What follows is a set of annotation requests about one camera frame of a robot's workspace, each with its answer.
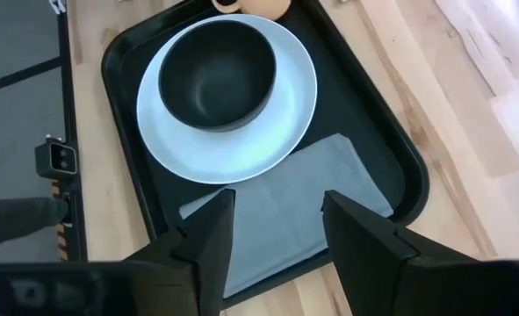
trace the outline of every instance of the gray napkin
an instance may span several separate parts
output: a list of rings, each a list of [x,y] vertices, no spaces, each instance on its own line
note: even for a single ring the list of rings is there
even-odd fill
[[[228,188],[235,190],[234,245],[224,298],[328,247],[321,219],[326,190],[337,190],[384,217],[393,213],[341,134]],[[216,193],[182,206],[181,216],[187,218]]]

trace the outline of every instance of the tray rim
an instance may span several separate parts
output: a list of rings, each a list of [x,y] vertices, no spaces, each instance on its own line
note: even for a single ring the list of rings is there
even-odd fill
[[[327,12],[325,11],[325,9],[321,5],[321,3],[318,0],[294,0],[294,1],[300,2],[302,5],[305,5],[308,8],[308,14],[310,15],[310,17],[317,20],[318,22],[320,22],[319,24],[316,24],[317,28],[320,28],[320,27],[326,28],[325,32],[329,32],[332,34],[331,39],[325,39],[325,40],[331,40],[333,42],[332,43],[333,47],[330,47],[330,50],[335,51],[336,49],[338,49],[339,54],[342,56],[340,59],[347,60],[346,62],[349,64],[348,68],[354,69],[354,74],[349,74],[349,73],[347,73],[347,71],[344,71],[344,73],[346,73],[345,75],[358,75],[360,77],[360,80],[365,82],[364,88],[368,90],[367,92],[370,93],[371,97],[378,104],[378,111],[380,111],[382,119],[387,122],[386,127],[393,132],[393,134],[395,135],[395,139],[399,141],[397,144],[395,144],[395,146],[403,147],[403,150],[405,151],[404,154],[408,154],[408,156],[410,158],[409,160],[411,160],[411,162],[407,162],[407,164],[411,165],[408,167],[411,168],[412,171],[415,171],[416,175],[410,174],[409,176],[407,176],[404,172],[404,179],[406,182],[405,185],[406,185],[406,188],[408,185],[412,185],[412,183],[410,183],[407,179],[408,178],[413,179],[414,177],[416,177],[420,181],[419,182],[420,190],[418,190],[419,193],[415,197],[415,202],[412,203],[411,210],[408,211],[406,214],[402,214],[402,216],[400,218],[395,219],[394,216],[392,216],[391,220],[398,224],[404,225],[404,226],[411,224],[422,213],[422,210],[429,198],[429,189],[430,189],[429,172],[427,170],[427,166],[426,166],[424,160],[422,159],[420,153],[417,151],[413,141],[411,141],[411,139],[407,135],[407,132],[404,130],[404,128],[400,124],[399,120],[395,117],[392,110],[388,106],[387,102],[385,101],[385,99],[382,97],[382,95],[378,91],[376,85],[374,84],[372,79],[369,77],[369,75],[366,73],[366,71],[363,68],[363,65],[358,60],[358,58],[355,56],[351,47],[347,44],[345,39],[342,37],[341,33],[339,32],[339,30],[333,23],[333,20],[327,14]],[[118,123],[119,121],[122,121],[121,113],[120,113],[120,109],[118,109],[119,105],[113,103],[113,100],[116,97],[112,96],[110,93],[110,89],[109,89],[110,84],[108,82],[109,80],[108,80],[108,78],[106,78],[106,66],[109,61],[110,54],[113,53],[113,51],[117,48],[117,46],[119,44],[121,44],[121,42],[123,40],[128,40],[128,39],[126,39],[127,35],[130,32],[134,32],[134,30],[137,29],[140,25],[143,25],[144,23],[148,22],[150,19],[170,16],[175,13],[178,13],[179,11],[181,11],[183,9],[191,8],[192,6],[194,6],[193,9],[197,12],[197,15],[198,15],[199,13],[208,9],[208,6],[206,6],[206,4],[208,4],[208,0],[183,0],[181,3],[175,4],[175,5],[167,8],[164,11],[158,12],[155,15],[153,15],[145,20],[142,20],[141,22],[137,23],[136,25],[133,25],[133,26],[127,28],[125,31],[121,32],[117,37],[115,37],[113,39],[113,41],[109,44],[109,46],[105,49],[105,53],[103,54],[103,58],[101,60],[101,74],[102,74],[103,81],[104,81],[105,92],[107,94],[110,106],[112,108],[112,114],[113,114],[113,118],[115,121],[115,126],[117,127],[117,131],[119,133],[120,142],[123,147],[124,155],[126,157],[126,164],[129,169],[131,180],[133,181],[133,187],[136,192],[136,196],[138,198],[138,202],[139,202],[141,212],[142,212],[142,217],[144,218],[146,230],[148,232],[150,241],[157,239],[157,237],[159,236],[159,232],[158,232],[159,229],[156,229],[156,227],[161,226],[161,227],[163,227],[163,229],[167,230],[167,229],[169,229],[169,226],[167,223],[170,221],[168,220],[168,215],[165,214],[164,212],[162,212],[163,222],[160,221],[159,223],[155,223],[155,219],[152,218],[152,215],[150,213],[150,208],[154,207],[152,205],[160,205],[160,203],[159,202],[154,203],[154,202],[148,201],[150,199],[147,197],[148,192],[147,192],[147,190],[142,188],[143,184],[141,184],[141,182],[142,182],[141,175],[138,170],[138,167],[135,165],[136,163],[134,162],[134,160],[135,160],[135,158],[133,157],[134,153],[132,150],[132,146],[129,142],[128,136],[127,136],[127,131],[122,124]],[[369,114],[369,116],[371,117],[372,121],[376,125],[376,122],[374,121],[372,115]],[[383,136],[383,139],[385,140],[386,145],[390,147],[387,137]],[[397,150],[394,150],[391,147],[390,147],[390,149],[391,149],[394,157],[398,161],[398,163],[400,163],[399,153],[397,152]],[[401,165],[402,170],[405,171],[406,166],[402,165],[402,164],[400,164],[400,165]],[[309,264],[309,266],[314,266],[317,268],[321,267],[324,264],[331,262],[330,258],[328,258],[327,250],[315,255],[311,259],[308,259],[308,261],[311,261],[311,264]],[[261,292],[263,292],[263,291],[261,291],[261,289],[268,290],[268,289],[272,288],[273,286],[270,285],[270,284],[272,284],[272,279],[277,279],[278,284],[275,285],[275,286],[277,286],[277,285],[285,283],[287,281],[291,281],[294,278],[299,277],[299,276],[309,272],[310,270],[311,269],[307,269],[307,270],[295,269],[294,266],[292,266],[288,269],[280,271],[277,274],[264,279],[263,281],[259,282],[258,284],[251,286],[251,290],[247,289],[247,290],[244,290],[237,294],[234,294],[230,298],[225,298],[224,306],[229,307],[231,305],[235,305],[237,303],[242,302],[245,299],[248,299],[257,294],[260,294]]]

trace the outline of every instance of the white plate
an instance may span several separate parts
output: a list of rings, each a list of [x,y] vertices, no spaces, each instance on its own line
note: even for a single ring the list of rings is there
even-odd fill
[[[277,62],[273,89],[263,111],[245,126],[225,133],[187,126],[166,109],[158,78],[162,61],[183,34],[207,22],[240,21],[270,42]],[[283,26],[265,18],[230,14],[190,25],[171,38],[149,63],[138,91],[138,127],[150,153],[166,169],[198,183],[235,183],[262,174],[299,143],[314,115],[317,82],[302,43]]]

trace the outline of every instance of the black tray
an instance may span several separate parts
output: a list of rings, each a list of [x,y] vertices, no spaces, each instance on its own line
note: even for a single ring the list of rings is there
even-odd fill
[[[216,191],[173,175],[146,149],[136,123],[136,96],[146,66],[176,32],[218,15],[210,0],[188,0],[121,33],[107,48],[102,73],[148,235],[155,239],[179,220],[179,207]],[[393,116],[357,58],[317,0],[294,0],[278,23],[293,32],[310,53],[318,78],[312,124],[295,148],[333,133],[350,138],[394,215],[408,224],[429,194],[429,176],[413,143]],[[330,262],[328,251],[271,276],[225,299],[229,307]]]

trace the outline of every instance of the wooden surface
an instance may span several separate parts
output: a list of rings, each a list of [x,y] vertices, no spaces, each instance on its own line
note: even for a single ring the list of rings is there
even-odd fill
[[[427,163],[410,226],[479,259],[519,258],[519,0],[321,0]],[[173,1],[70,0],[91,260],[148,243],[99,72],[117,34]],[[333,265],[226,315],[349,315]]]

